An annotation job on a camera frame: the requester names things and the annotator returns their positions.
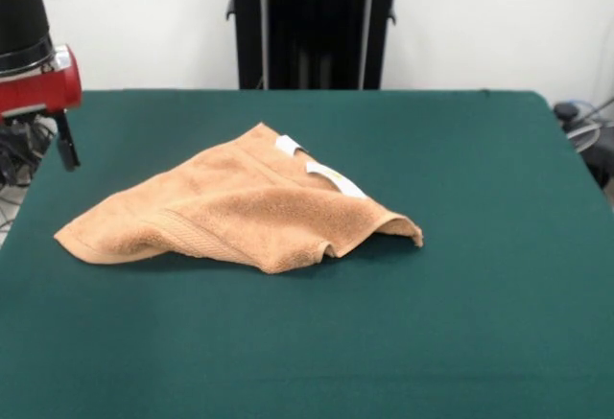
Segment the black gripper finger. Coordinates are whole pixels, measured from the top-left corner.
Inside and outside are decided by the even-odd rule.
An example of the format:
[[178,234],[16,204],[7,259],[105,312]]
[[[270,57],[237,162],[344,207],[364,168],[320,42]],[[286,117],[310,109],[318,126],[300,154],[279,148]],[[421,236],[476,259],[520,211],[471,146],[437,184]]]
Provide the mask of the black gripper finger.
[[63,109],[56,113],[54,120],[58,129],[58,150],[63,166],[66,171],[73,172],[81,166],[81,162],[66,117],[66,110]]

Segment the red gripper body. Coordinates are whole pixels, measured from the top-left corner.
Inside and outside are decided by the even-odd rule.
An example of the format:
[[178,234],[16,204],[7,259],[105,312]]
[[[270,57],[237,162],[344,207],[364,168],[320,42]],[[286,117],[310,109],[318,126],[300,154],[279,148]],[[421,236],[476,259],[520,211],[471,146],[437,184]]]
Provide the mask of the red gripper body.
[[1,78],[1,119],[33,112],[59,113],[80,105],[82,96],[75,56],[67,45],[60,45],[50,61]]

